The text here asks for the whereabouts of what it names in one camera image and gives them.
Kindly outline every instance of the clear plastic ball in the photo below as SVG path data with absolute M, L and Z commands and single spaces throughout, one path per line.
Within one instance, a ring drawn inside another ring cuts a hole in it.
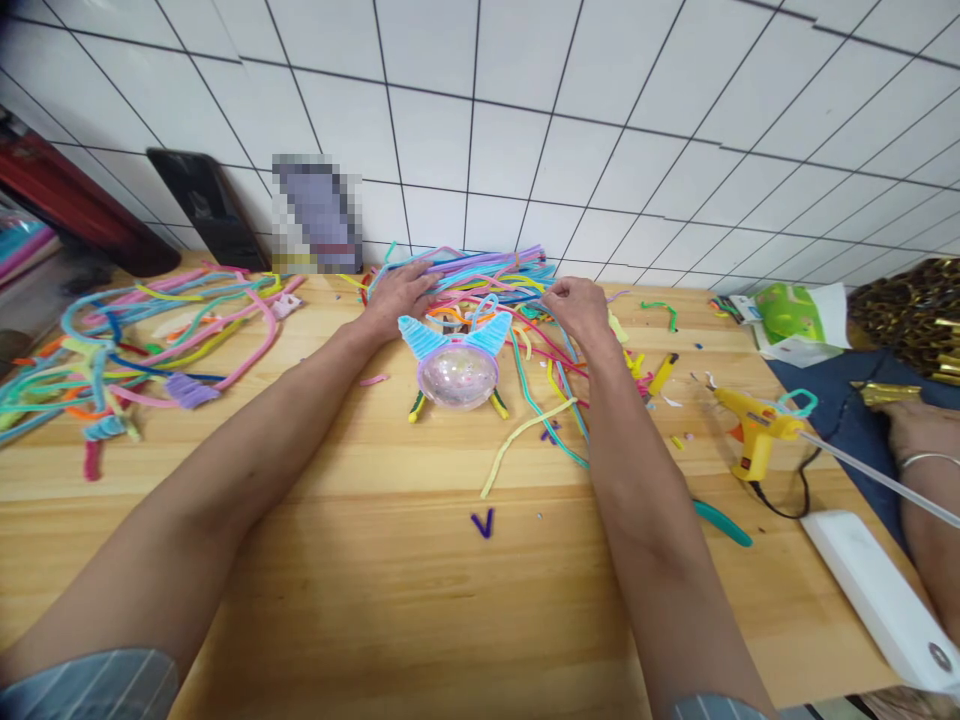
M 471 345 L 441 348 L 420 364 L 423 394 L 450 410 L 473 410 L 493 394 L 499 370 L 496 361 Z

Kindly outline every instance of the white tile wall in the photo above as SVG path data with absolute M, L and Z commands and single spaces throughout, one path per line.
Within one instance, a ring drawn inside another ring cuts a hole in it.
M 873 6 L 16 2 L 0 103 L 177 247 L 148 147 L 213 156 L 264 237 L 272 156 L 330 156 L 368 261 L 540 244 L 609 282 L 849 286 L 960 254 L 960 8 Z

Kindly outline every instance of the hand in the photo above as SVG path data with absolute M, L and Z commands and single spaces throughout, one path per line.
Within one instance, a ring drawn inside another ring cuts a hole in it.
M 607 297 L 603 289 L 584 278 L 560 278 L 540 298 L 557 322 L 580 347 L 614 339 L 607 319 Z
M 390 270 L 377 283 L 372 297 L 368 296 L 367 308 L 357 324 L 382 342 L 400 337 L 397 320 L 402 315 L 421 317 L 430 304 L 424 293 L 443 277 L 442 273 L 424 275 L 429 267 L 430 263 L 423 260 Z
M 921 452 L 957 456 L 960 412 L 923 402 L 883 403 L 873 409 L 890 417 L 890 449 L 897 462 Z

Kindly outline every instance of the white power strip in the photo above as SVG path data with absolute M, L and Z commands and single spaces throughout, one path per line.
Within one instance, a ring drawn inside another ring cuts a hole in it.
M 960 653 L 863 521 L 828 510 L 800 522 L 904 684 L 955 693 Z

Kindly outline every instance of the bundle of pipe cleaners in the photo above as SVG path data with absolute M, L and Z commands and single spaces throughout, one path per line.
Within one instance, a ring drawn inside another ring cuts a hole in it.
M 33 357 L 21 358 L 20 371 L 0 386 L 0 445 L 67 412 L 90 421 L 83 429 L 84 474 L 88 480 L 98 479 L 104 440 L 120 435 L 140 439 L 128 412 L 131 403 L 192 410 L 220 397 L 273 345 L 279 321 L 302 304 L 291 293 L 304 279 L 267 273 L 251 280 L 238 268 L 210 265 L 150 286 L 137 284 L 79 298 L 63 313 L 63 336 Z M 250 303 L 241 310 L 222 318 L 212 315 L 223 303 L 243 298 Z M 189 313 L 192 320 L 182 321 L 186 327 L 167 338 L 171 345 L 166 350 L 125 339 L 125 328 L 191 305 L 201 307 Z M 184 371 L 257 313 L 267 323 L 267 336 L 233 372 L 222 376 Z M 162 381 L 168 399 L 142 393 L 154 380 Z
M 442 247 L 420 253 L 402 262 L 390 263 L 389 258 L 390 252 L 387 253 L 387 262 L 380 272 L 368 274 L 358 284 L 364 302 L 367 299 L 366 295 L 372 295 L 376 291 L 378 282 L 390 270 L 418 260 L 431 260 L 432 267 L 429 272 L 440 273 L 443 277 L 428 293 L 435 298 L 427 310 L 430 320 L 439 325 L 451 327 L 469 325 L 474 329 L 477 323 L 487 321 L 497 312 L 507 312 L 514 317 L 515 337 L 507 342 L 513 345 L 524 399 L 537 417 L 518 427 L 500 448 L 480 496 L 485 498 L 493 487 L 500 462 L 513 440 L 527 428 L 539 423 L 543 423 L 546 432 L 563 452 L 581 467 L 588 468 L 589 463 L 567 447 L 550 422 L 550 418 L 554 415 L 569 408 L 580 434 L 589 443 L 589 431 L 578 407 L 589 407 L 589 405 L 573 395 L 567 378 L 567 372 L 576 373 L 584 378 L 588 377 L 583 369 L 584 364 L 579 362 L 577 352 L 563 328 L 557 326 L 566 350 L 558 347 L 543 331 L 543 326 L 555 324 L 547 310 L 537 302 L 554 280 L 555 267 L 546 262 L 543 248 L 536 245 L 515 253 L 472 254 Z M 549 350 L 534 347 L 528 331 L 538 335 Z M 559 407 L 543 412 L 531 397 L 520 355 L 521 344 L 525 347 L 526 360 L 529 361 L 534 353 L 547 359 L 547 378 L 551 388 L 561 400 Z

